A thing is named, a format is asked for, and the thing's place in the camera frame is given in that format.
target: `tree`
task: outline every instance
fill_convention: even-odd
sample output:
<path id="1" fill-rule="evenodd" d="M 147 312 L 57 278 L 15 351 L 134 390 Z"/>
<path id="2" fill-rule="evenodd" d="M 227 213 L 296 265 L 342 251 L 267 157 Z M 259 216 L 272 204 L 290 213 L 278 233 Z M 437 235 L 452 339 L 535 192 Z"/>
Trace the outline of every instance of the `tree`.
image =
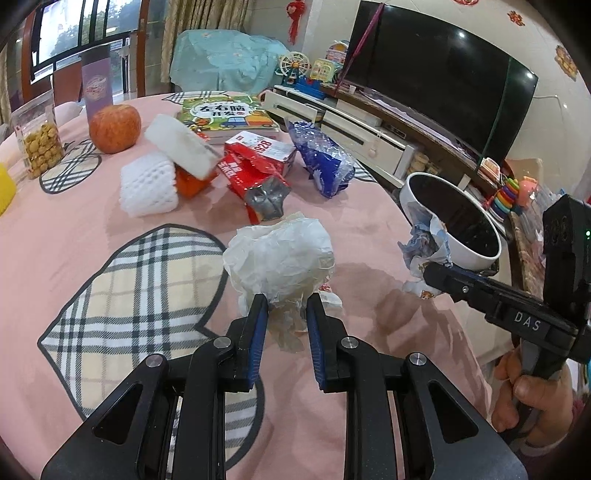
<path id="1" fill-rule="evenodd" d="M 113 33 L 123 33 L 126 31 L 137 30 L 140 4 L 141 0 L 131 0 L 130 3 L 125 4 L 120 8 L 109 8 L 107 25 L 109 28 L 116 28 Z M 82 45 L 87 45 L 89 42 L 90 17 L 91 15 L 89 14 L 82 20 Z M 97 12 L 95 41 L 103 38 L 104 19 L 105 12 Z M 78 25 L 71 25 L 67 30 L 64 30 L 58 35 L 56 45 L 51 52 L 52 57 L 78 46 L 78 27 Z"/>

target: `white cabinet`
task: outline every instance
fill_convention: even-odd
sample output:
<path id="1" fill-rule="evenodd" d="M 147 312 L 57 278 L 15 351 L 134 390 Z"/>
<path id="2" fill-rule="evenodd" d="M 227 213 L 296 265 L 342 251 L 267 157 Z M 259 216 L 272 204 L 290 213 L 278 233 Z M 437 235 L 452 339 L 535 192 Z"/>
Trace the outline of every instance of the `white cabinet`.
<path id="1" fill-rule="evenodd" d="M 298 90 L 277 85 L 275 92 L 265 94 L 263 108 L 283 119 L 295 116 L 318 123 L 326 135 L 362 164 L 393 185 L 402 187 L 402 177 L 416 147 L 386 129 L 369 125 L 350 112 L 339 109 L 339 104 L 331 100 L 318 100 Z"/>
<path id="2" fill-rule="evenodd" d="M 278 95 L 274 92 L 267 92 L 262 107 L 269 113 L 274 113 L 282 119 L 296 117 L 299 120 L 316 123 L 322 118 L 324 112 L 320 109 L 296 102 L 290 98 Z"/>
<path id="3" fill-rule="evenodd" d="M 380 174 L 383 171 L 389 175 L 387 179 L 392 180 L 390 177 L 394 177 L 404 152 L 397 142 L 390 141 L 380 131 L 364 128 L 333 112 L 326 112 L 321 124 L 320 129 L 325 134 L 349 150 L 360 162 L 378 169 Z"/>

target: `red apple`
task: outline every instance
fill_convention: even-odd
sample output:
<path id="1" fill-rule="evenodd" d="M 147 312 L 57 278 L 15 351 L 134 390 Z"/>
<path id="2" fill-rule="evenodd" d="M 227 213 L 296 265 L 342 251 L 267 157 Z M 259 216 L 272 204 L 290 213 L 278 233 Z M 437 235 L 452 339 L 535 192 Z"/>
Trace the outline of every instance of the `red apple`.
<path id="1" fill-rule="evenodd" d="M 109 105 L 93 115 L 88 127 L 96 148 L 113 154 L 135 145 L 142 130 L 142 119 L 131 105 Z"/>

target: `plaid heart pattern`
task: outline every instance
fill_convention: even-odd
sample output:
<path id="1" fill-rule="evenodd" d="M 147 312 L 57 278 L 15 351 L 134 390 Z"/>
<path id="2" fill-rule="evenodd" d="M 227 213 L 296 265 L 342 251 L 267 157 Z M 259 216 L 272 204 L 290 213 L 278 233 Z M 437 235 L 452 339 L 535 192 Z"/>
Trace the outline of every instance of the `plaid heart pattern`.
<path id="1" fill-rule="evenodd" d="M 39 177 L 44 192 L 56 194 L 65 192 L 86 180 L 99 167 L 101 156 L 92 140 L 83 140 L 51 170 Z"/>
<path id="2" fill-rule="evenodd" d="M 163 225 L 115 252 L 64 306 L 38 346 L 83 419 L 146 356 L 190 355 L 216 337 L 205 324 L 226 285 L 224 250 L 207 232 Z M 262 405 L 260 385 L 226 394 L 229 462 L 248 451 Z"/>
<path id="3" fill-rule="evenodd" d="M 355 161 L 355 178 L 361 181 L 377 183 L 374 176 L 358 161 Z"/>
<path id="4" fill-rule="evenodd" d="M 212 96 L 219 96 L 225 95 L 228 91 L 227 90 L 203 90 L 201 92 L 177 92 L 173 93 L 172 95 L 168 95 L 164 97 L 162 100 L 164 102 L 172 102 L 176 103 L 177 105 L 182 105 L 183 102 L 187 98 L 198 98 L 201 100 L 205 100 L 206 98 L 210 98 Z"/>

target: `wooden shelf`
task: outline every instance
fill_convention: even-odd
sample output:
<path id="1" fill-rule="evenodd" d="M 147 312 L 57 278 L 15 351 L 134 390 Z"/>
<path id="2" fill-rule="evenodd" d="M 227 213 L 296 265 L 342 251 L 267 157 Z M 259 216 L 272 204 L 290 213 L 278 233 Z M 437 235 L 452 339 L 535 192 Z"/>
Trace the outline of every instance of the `wooden shelf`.
<path id="1" fill-rule="evenodd" d="M 429 157 L 429 160 L 440 165 L 444 170 L 446 168 L 452 168 L 461 174 L 467 175 L 478 188 L 482 189 L 485 195 L 491 196 L 501 188 L 498 183 L 490 180 L 480 171 L 477 171 L 476 163 L 471 158 L 463 155 L 460 151 L 455 150 L 428 132 L 423 131 L 413 123 L 373 103 L 364 95 L 358 92 L 351 94 L 348 90 L 343 89 L 335 92 L 334 87 L 326 85 L 322 85 L 320 89 L 327 95 L 350 103 L 400 130 L 406 135 L 407 140 L 424 147 L 424 152 Z"/>

